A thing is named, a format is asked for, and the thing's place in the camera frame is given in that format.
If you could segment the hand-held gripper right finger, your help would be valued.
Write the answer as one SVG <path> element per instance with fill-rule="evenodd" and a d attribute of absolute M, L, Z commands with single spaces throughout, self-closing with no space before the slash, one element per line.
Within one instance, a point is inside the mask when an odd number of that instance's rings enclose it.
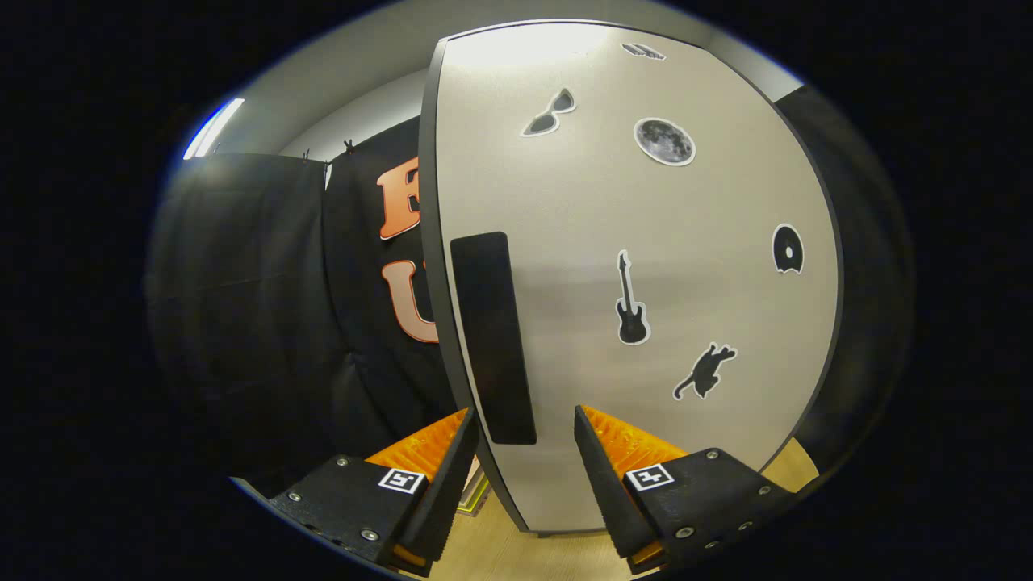
<path fill-rule="evenodd" d="M 688 453 L 591 406 L 576 406 L 573 437 L 606 532 L 635 575 L 705 562 L 796 500 L 723 449 Z"/>

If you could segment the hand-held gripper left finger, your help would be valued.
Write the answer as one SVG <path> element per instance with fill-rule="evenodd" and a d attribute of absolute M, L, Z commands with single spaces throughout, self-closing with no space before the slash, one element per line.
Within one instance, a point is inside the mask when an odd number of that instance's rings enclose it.
<path fill-rule="evenodd" d="M 368 458 L 333 456 L 269 504 L 351 558 L 428 577 L 453 529 L 479 438 L 476 411 L 462 408 Z"/>

